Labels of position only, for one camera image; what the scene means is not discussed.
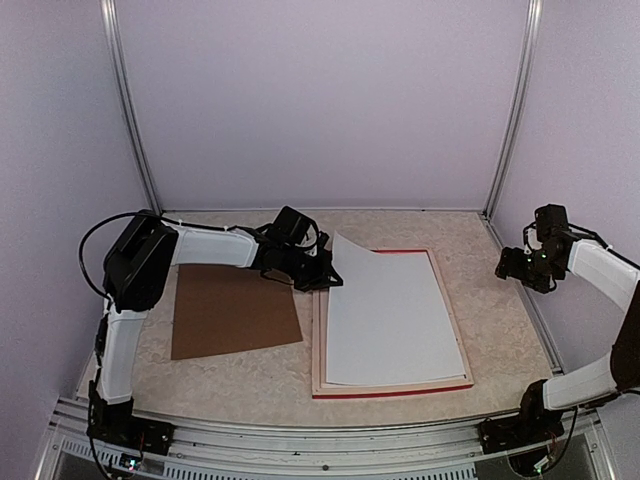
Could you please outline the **brown cardboard backing board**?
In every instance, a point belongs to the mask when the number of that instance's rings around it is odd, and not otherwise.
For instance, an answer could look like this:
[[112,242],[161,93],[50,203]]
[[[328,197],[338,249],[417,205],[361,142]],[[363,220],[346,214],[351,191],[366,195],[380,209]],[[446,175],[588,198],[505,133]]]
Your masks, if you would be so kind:
[[293,290],[256,271],[215,265],[178,269],[171,358],[196,359],[298,343]]

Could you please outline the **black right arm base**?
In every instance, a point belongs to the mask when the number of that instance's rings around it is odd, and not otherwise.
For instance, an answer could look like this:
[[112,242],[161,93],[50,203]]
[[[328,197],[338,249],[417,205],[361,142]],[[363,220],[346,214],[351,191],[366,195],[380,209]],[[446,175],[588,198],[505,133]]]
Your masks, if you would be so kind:
[[525,393],[516,414],[485,419],[478,426],[484,454],[517,449],[564,433],[563,410],[549,410],[541,393]]

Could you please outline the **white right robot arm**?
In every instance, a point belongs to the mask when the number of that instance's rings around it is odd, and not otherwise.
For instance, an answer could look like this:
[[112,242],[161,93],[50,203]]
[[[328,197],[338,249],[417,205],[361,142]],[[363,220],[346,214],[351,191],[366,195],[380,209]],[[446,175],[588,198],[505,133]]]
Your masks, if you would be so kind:
[[607,402],[639,385],[639,266],[598,233],[570,222],[564,206],[536,209],[520,247],[503,248],[495,274],[534,293],[566,363],[530,386],[511,433],[535,442],[550,414]]

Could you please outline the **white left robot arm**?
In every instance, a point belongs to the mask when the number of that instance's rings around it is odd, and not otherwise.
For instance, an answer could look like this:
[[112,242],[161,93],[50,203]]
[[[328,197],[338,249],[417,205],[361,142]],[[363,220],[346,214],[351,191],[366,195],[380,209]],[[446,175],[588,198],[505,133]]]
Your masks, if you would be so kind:
[[99,424],[121,445],[140,434],[137,418],[121,406],[133,401],[133,367],[144,321],[161,299],[169,271],[181,265],[216,265],[256,271],[264,279],[285,275],[300,292],[340,287],[327,233],[310,217],[283,207],[259,227],[208,226],[158,215],[124,212],[92,227],[128,223],[103,261],[95,292],[104,300],[102,338],[96,346],[97,374],[90,397],[106,408]]

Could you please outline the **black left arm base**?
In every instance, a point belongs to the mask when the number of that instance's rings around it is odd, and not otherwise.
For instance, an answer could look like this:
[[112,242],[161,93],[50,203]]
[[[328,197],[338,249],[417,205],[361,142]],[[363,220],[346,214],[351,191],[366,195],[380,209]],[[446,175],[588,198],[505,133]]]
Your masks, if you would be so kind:
[[133,400],[108,404],[96,391],[89,393],[87,435],[94,440],[142,453],[166,456],[175,426],[133,414]]

